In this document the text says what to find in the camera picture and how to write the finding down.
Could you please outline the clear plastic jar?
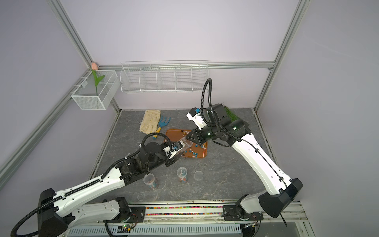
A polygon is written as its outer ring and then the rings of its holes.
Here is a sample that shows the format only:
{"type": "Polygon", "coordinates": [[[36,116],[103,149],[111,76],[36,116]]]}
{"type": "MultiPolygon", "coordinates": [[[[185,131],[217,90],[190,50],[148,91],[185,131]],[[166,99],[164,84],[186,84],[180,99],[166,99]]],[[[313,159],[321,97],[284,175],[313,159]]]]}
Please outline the clear plastic jar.
{"type": "Polygon", "coordinates": [[[143,182],[151,189],[156,190],[159,187],[158,180],[151,173],[146,174],[143,178],[143,182]]]}

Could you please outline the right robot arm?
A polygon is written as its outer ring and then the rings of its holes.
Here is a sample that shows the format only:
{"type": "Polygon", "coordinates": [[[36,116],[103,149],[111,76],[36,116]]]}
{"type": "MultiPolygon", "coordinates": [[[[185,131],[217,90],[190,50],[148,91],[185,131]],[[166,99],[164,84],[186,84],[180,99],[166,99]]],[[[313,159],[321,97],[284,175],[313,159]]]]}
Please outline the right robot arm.
{"type": "Polygon", "coordinates": [[[303,187],[298,178],[291,178],[266,154],[256,140],[249,124],[230,112],[223,104],[212,104],[212,79],[205,81],[202,97],[208,97],[208,108],[201,105],[187,114],[197,128],[187,134],[186,139],[196,145],[211,140],[225,141],[251,166],[262,181],[265,191],[256,195],[244,195],[236,206],[235,218],[247,220],[256,212],[265,212],[277,218],[295,199],[303,187]]]}

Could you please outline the clear candy jar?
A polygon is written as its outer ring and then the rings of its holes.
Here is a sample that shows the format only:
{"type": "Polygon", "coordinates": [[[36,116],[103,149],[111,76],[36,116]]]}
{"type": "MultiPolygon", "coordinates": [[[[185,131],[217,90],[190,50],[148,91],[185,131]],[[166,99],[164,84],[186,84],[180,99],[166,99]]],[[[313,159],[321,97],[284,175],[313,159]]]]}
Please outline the clear candy jar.
{"type": "Polygon", "coordinates": [[[177,169],[177,176],[179,178],[179,182],[182,184],[187,183],[188,178],[187,178],[188,171],[185,167],[180,167],[177,169]]]}

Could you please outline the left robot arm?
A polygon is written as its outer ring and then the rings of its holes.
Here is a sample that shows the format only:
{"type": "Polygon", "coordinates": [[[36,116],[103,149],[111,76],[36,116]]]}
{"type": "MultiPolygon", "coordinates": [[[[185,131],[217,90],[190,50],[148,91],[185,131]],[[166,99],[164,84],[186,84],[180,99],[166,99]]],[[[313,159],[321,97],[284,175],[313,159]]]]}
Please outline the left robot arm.
{"type": "Polygon", "coordinates": [[[29,237],[57,237],[76,219],[72,214],[78,207],[112,190],[136,182],[160,165],[170,166],[191,146],[185,138],[172,142],[162,133],[146,135],[140,148],[115,161],[106,171],[89,181],[61,191],[47,189],[40,195],[37,208],[23,217],[11,230],[12,237],[32,216],[38,216],[38,230],[29,237]]]}

